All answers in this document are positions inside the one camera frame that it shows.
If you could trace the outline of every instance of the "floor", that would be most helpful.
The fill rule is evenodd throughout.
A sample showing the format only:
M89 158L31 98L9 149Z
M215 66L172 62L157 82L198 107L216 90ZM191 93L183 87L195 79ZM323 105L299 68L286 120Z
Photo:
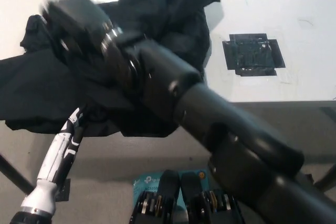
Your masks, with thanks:
M306 154L305 173L321 177L336 163L335 122L323 111L292 104L258 106L240 104L261 116ZM53 136L11 131L0 123L0 152L30 180L35 181ZM208 153L184 130L166 139L125 138L120 134L84 139L69 177L68 202L57 204L55 224L128 223L132 211L132 180L146 172L205 167ZM21 193L0 174L0 219L8 221L19 209ZM336 190L328 192L336 200ZM247 224L262 223L243 207Z

